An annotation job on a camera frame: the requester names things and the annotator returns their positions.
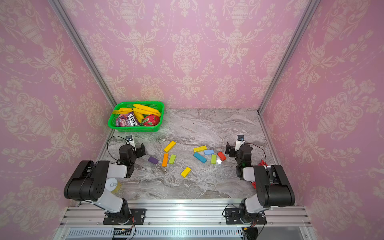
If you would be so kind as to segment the purple block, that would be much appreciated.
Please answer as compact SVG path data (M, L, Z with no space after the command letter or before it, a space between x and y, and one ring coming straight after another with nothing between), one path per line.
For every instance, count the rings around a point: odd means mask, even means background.
M157 165L157 164L158 164L158 162L159 162L159 160L158 160L158 159L156 159L156 158L154 158L154 157L149 157L148 161L149 161L150 163L153 163L153 164L155 164L155 165Z

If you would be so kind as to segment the orange block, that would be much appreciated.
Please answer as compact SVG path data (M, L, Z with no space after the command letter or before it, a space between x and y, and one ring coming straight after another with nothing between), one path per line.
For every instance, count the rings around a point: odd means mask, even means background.
M165 153L163 155L162 167L166 167L168 165L168 159L169 159L169 154Z

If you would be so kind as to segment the yellow block top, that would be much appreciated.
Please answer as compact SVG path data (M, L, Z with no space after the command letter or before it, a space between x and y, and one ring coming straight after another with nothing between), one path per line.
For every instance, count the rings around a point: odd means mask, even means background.
M171 141L165 148L164 151L168 153L176 145L175 141Z

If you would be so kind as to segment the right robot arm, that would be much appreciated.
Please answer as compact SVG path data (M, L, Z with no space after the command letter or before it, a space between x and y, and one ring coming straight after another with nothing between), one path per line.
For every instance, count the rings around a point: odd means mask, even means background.
M238 207L224 210L228 224L244 223L252 226L265 224L263 213L272 208L293 206L296 197L281 165L252 165L252 150L249 144L226 145L225 154L236 160L237 177L253 183L256 194L243 199Z

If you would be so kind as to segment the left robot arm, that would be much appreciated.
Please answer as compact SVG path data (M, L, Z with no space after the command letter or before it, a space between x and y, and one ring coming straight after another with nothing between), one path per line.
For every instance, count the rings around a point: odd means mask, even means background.
M120 147L117 163L81 161L64 188L66 199L88 202L105 212L104 225L144 224L146 209L131 209L128 201L107 189L108 179L128 179L133 175L138 158L146 155L145 145Z

